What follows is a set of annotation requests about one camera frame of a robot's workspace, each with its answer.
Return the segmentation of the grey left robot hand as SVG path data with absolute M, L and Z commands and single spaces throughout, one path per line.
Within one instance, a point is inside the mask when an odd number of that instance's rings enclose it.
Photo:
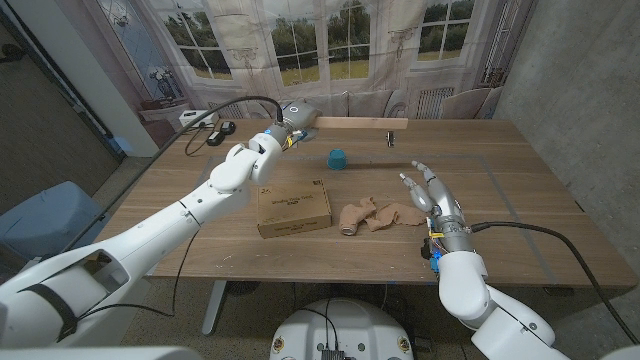
M 322 115 L 322 112 L 305 103 L 294 101 L 287 104 L 282 110 L 283 119 L 270 125 L 265 133 L 276 139 L 281 145 L 292 135 L 293 141 L 309 142 L 319 132 L 312 123 Z

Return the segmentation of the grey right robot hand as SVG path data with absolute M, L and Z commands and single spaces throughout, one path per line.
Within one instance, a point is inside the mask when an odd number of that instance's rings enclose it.
M 399 176 L 409 189 L 414 205 L 428 213 L 434 222 L 435 230 L 444 235 L 441 243 L 445 250 L 474 252 L 463 211 L 450 189 L 425 164 L 413 160 L 411 165 L 422 173 L 426 181 L 425 188 L 404 173 L 400 173 Z

